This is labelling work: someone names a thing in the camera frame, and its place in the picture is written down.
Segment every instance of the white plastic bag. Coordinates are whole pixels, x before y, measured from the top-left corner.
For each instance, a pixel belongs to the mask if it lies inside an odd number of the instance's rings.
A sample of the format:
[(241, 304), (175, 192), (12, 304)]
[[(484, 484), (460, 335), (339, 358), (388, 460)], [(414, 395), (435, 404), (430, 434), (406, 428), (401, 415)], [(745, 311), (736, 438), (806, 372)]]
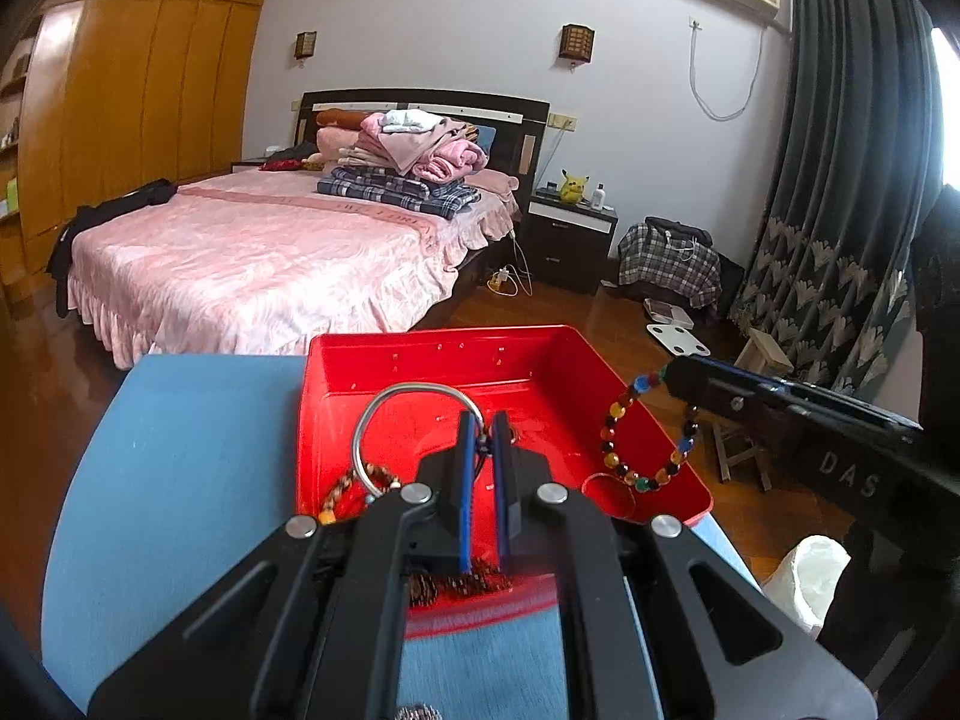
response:
[(776, 567), (763, 592), (791, 620), (816, 638), (824, 627), (840, 574), (850, 562), (832, 538), (808, 536)]

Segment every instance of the dark gray curtain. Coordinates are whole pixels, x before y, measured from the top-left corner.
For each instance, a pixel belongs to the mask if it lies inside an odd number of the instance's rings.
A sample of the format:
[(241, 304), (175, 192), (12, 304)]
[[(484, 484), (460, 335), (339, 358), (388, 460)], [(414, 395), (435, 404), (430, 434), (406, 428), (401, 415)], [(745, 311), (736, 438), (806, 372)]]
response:
[(778, 165), (731, 309), (796, 378), (867, 400), (909, 327), (909, 245), (942, 186), (930, 29), (917, 0), (794, 0)]

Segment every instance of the blue table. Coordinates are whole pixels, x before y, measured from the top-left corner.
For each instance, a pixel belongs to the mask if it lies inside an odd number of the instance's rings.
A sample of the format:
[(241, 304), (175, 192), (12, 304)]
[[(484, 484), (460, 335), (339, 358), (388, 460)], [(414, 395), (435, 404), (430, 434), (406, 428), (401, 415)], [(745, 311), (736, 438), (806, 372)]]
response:
[[(127, 376), (70, 485), (43, 591), (43, 663), (81, 709), (294, 511), (304, 362), (150, 356)], [(694, 530), (750, 577), (712, 517)], [(408, 642), (400, 702), (445, 720), (566, 716), (555, 610)]]

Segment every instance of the headboard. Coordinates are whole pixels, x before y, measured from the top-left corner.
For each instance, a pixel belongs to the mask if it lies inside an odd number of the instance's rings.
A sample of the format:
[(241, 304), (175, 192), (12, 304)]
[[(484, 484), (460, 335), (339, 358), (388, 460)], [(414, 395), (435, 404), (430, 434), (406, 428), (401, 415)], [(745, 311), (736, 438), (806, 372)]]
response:
[(526, 210), (534, 191), (534, 173), (544, 141), (550, 103), (508, 98), (480, 92), (450, 92), (439, 89), (336, 89), (307, 92), (296, 117), (295, 143), (317, 138), (317, 113), (326, 108), (384, 111), (390, 108), (421, 108), (441, 116), (496, 128), (491, 149), (492, 170), (515, 175), (520, 180), (517, 202)]

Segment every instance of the plush toy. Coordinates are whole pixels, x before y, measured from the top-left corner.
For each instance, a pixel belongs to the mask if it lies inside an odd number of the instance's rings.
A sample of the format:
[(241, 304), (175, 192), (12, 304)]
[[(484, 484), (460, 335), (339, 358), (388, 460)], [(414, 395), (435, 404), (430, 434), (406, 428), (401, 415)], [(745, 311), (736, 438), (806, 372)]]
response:
[(584, 187), (587, 186), (587, 181), (590, 180), (590, 177), (577, 178), (573, 175), (567, 175), (566, 170), (561, 170), (560, 172), (563, 173), (563, 178), (566, 179), (563, 182), (563, 186), (560, 187), (560, 202), (568, 202), (571, 205), (580, 202), (584, 198)]

